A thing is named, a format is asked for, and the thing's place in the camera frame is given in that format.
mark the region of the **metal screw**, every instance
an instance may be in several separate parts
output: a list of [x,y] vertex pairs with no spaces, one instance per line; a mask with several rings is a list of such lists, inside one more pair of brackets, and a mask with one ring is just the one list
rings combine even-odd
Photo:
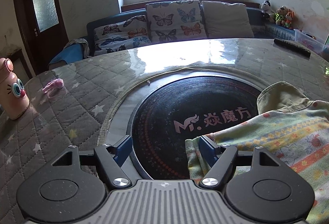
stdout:
[[129,180],[125,179],[125,178],[116,178],[113,181],[113,184],[116,186],[126,186],[129,183]]
[[218,184],[218,180],[214,178],[205,178],[202,180],[202,183],[206,186],[215,186]]

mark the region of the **induction cooktop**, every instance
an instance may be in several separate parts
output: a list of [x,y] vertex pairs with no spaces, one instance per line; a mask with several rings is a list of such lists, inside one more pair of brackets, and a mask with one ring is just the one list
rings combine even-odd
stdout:
[[250,84],[215,75],[182,78],[155,89],[130,117],[127,134],[133,139],[135,168],[143,178],[188,179],[185,140],[256,116],[260,93]]

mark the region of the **thermos bottle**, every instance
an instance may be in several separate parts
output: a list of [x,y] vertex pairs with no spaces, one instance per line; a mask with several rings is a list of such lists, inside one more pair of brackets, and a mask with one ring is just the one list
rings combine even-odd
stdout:
[[17,119],[28,108],[30,100],[13,69],[10,59],[0,58],[0,104],[10,119]]

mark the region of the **green fabric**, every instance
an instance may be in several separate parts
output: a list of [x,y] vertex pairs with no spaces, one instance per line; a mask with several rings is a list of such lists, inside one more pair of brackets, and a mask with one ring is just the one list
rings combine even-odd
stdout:
[[[258,116],[207,136],[218,145],[229,143],[239,150],[251,151],[257,145],[266,147],[312,186],[315,203],[307,221],[328,222],[329,103],[310,101],[295,87],[281,81],[259,95],[257,106]],[[199,138],[185,141],[190,178],[197,182],[209,170],[198,141]]]
[[284,16],[282,16],[282,15],[279,15],[278,13],[275,13],[275,21],[282,21],[282,20],[284,20],[285,19],[285,17]]

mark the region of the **ribbed gray panel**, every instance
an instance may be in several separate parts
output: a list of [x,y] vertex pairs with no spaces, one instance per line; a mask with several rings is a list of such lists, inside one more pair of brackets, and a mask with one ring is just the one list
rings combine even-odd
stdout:
[[216,191],[202,190],[192,180],[138,180],[127,190],[113,191],[102,208],[77,224],[247,224]]

